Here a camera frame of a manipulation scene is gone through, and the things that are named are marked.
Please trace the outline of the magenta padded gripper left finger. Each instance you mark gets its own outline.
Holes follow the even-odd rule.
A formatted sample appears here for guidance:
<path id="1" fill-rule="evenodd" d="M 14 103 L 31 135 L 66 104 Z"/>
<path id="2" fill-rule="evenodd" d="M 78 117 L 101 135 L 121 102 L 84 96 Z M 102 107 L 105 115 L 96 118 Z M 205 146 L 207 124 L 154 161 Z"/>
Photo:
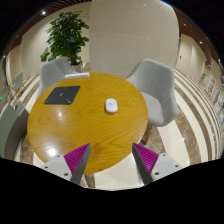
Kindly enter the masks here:
<path id="1" fill-rule="evenodd" d="M 90 144 L 85 144 L 66 155 L 56 154 L 42 169 L 79 185 L 90 155 Z"/>

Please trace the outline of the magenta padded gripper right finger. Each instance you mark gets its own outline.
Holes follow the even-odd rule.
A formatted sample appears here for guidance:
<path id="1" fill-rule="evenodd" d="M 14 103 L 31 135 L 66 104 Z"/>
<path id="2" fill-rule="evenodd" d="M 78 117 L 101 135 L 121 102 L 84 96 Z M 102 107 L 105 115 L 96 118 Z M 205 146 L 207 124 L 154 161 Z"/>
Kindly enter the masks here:
<path id="1" fill-rule="evenodd" d="M 145 185 L 182 169 L 182 166 L 168 154 L 157 154 L 136 143 L 132 144 L 132 154 Z"/>

